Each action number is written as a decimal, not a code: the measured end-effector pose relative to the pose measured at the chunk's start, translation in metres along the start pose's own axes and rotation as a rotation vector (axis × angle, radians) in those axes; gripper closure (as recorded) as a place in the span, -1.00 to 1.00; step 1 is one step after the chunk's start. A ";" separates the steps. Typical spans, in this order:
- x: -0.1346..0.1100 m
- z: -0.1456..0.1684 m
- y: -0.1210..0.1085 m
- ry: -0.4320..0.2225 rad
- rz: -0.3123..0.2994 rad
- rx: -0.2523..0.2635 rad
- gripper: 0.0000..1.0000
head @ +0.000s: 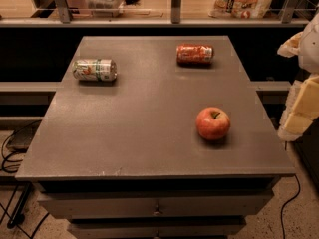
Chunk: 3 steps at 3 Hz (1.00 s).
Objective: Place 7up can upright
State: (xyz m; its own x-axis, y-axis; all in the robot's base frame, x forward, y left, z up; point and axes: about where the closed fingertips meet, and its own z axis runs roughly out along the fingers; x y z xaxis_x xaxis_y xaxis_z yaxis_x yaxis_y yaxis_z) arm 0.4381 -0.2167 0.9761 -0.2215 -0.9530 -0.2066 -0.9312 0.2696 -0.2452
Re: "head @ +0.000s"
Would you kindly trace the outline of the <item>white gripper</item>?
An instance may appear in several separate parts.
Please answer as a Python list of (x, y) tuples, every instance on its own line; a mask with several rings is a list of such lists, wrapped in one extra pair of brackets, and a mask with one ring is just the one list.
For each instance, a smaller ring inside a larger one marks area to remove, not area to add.
[[(318, 74), (319, 14), (308, 23), (303, 33), (299, 32), (283, 43), (277, 54), (286, 58), (298, 55), (300, 68)], [(295, 81), (287, 96), (278, 136), (284, 141), (294, 141), (318, 118), (319, 76), (310, 76), (304, 82)]]

